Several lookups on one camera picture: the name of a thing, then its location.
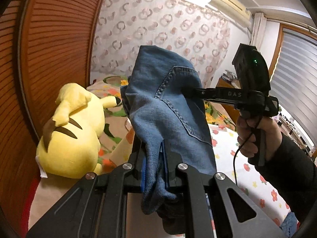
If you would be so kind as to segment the person's right dark-sleeved forearm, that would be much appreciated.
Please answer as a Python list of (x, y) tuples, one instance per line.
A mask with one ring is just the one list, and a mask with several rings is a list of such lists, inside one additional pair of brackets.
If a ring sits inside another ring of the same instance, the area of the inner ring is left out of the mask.
[(255, 169), (277, 189), (299, 222), (308, 216), (316, 201), (316, 165), (287, 136), (273, 157)]

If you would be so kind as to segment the person's right hand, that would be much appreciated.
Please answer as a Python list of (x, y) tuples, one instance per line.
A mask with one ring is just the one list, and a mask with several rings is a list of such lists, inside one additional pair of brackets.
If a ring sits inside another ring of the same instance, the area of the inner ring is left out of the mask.
[[(238, 133), (238, 143), (241, 146), (245, 142), (245, 144), (241, 147), (240, 152), (243, 156), (247, 158), (252, 158), (257, 153), (257, 147), (255, 145), (255, 135), (252, 134), (250, 138), (248, 138), (251, 134), (251, 130), (255, 128), (257, 123), (258, 118), (247, 119), (248, 128), (243, 128), (242, 126), (236, 124)], [(269, 161), (282, 143), (282, 133), (280, 131), (278, 124), (273, 119), (268, 117), (262, 118), (257, 128), (265, 132), (265, 159)]]

